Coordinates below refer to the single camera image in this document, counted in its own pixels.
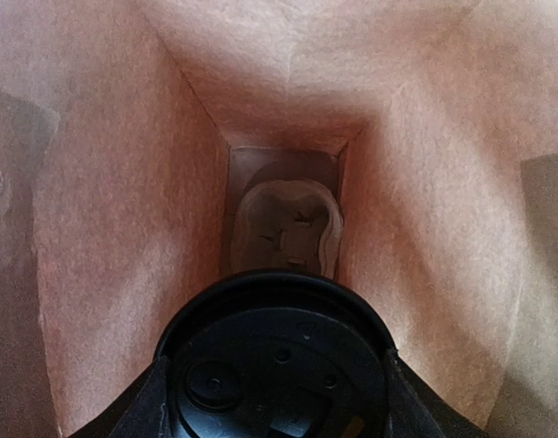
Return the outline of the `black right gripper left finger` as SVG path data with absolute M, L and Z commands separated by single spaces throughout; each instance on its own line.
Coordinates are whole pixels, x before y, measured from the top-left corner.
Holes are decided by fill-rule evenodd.
M 171 362 L 155 360 L 98 417 L 70 438 L 172 437 L 167 407 Z

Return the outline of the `brown paper bag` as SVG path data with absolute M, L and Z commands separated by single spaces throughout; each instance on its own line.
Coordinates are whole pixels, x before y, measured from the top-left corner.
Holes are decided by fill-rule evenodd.
M 65 437 L 222 273 L 238 156 L 336 162 L 337 278 L 558 437 L 558 1 L 0 1 L 0 437 Z

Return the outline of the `black plastic cup lid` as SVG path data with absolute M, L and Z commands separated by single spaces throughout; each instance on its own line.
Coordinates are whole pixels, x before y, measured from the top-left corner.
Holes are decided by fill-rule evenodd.
M 384 358 L 368 303 L 285 270 L 230 276 L 181 308 L 155 350 L 175 437 L 385 437 Z

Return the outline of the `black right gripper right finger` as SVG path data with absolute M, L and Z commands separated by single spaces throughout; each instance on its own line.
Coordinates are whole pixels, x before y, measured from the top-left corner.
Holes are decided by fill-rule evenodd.
M 386 437 L 489 436 L 444 402 L 395 350 L 387 351 L 383 365 L 387 378 Z

